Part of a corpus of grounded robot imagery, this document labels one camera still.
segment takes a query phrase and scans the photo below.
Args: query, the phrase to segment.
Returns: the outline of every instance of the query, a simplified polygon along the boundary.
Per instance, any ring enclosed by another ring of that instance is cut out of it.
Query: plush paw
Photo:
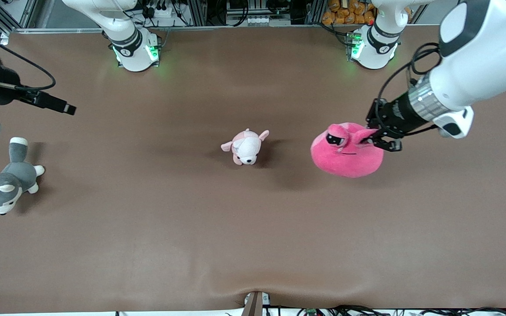
[[[42,176],[46,171],[42,166],[34,166],[34,170],[36,170],[36,176]]]
[[[29,192],[30,194],[35,194],[36,192],[38,192],[38,184],[35,183],[34,186],[30,187],[30,189],[27,190],[27,192]]]

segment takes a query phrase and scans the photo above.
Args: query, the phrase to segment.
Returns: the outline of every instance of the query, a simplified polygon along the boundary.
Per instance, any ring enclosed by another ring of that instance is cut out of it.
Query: plush dog ear
[[[259,139],[262,141],[265,140],[265,138],[267,138],[267,136],[269,136],[269,131],[266,130],[265,132],[262,132],[260,135],[259,135]]]
[[[227,142],[226,144],[222,144],[221,149],[223,151],[230,151],[231,150],[231,143],[232,142]]]
[[[14,190],[14,186],[12,184],[5,184],[3,186],[0,186],[1,192],[8,193],[8,192],[13,192],[13,190]]]
[[[358,132],[355,132],[353,135],[353,143],[357,147],[366,147],[366,146],[373,146],[372,143],[364,142],[360,143],[364,138],[368,138],[370,135],[374,134],[377,129],[361,129]]]

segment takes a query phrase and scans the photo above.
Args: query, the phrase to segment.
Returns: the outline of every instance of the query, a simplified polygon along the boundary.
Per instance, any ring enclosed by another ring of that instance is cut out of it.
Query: green led light
[[[360,52],[362,52],[363,48],[364,48],[364,41],[360,40],[360,42],[353,47],[353,54],[351,55],[351,57],[352,58],[360,57]]]
[[[151,58],[151,60],[157,60],[157,48],[155,47],[149,47],[146,45],[146,50],[148,52],[148,55],[149,55],[149,58]]]

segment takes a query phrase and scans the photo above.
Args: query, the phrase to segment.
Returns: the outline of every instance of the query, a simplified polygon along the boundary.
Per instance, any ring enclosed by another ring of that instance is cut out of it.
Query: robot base
[[[143,36],[142,44],[136,49],[132,57],[116,54],[116,60],[118,60],[120,68],[126,68],[131,72],[142,72],[151,66],[159,66],[161,38],[146,29],[140,29],[140,32]]]
[[[364,68],[380,69],[386,66],[389,60],[394,58],[394,52],[398,45],[395,44],[387,54],[378,54],[376,49],[368,42],[367,34],[369,28],[370,26],[365,25],[354,31],[355,34],[360,35],[360,39],[357,45],[347,47],[347,58],[349,61],[357,61]]]

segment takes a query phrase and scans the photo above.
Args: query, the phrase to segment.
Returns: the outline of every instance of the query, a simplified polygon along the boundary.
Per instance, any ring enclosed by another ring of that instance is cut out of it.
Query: plush ear
[[[12,192],[14,190],[14,186],[12,184],[5,184],[4,186],[0,186],[1,192]]]
[[[231,150],[231,142],[227,142],[226,144],[222,144],[221,149],[223,151],[230,151]]]
[[[259,135],[259,139],[262,141],[265,140],[265,138],[267,138],[269,136],[269,131],[266,130],[265,132],[262,132],[260,135]]]
[[[366,147],[373,146],[372,143],[364,142],[360,143],[364,138],[368,138],[370,135],[374,134],[377,129],[361,129],[358,132],[355,132],[353,135],[353,144],[357,147]]]
[[[339,124],[331,124],[327,128],[327,132],[335,137],[345,138],[346,140],[349,139],[349,132]]]

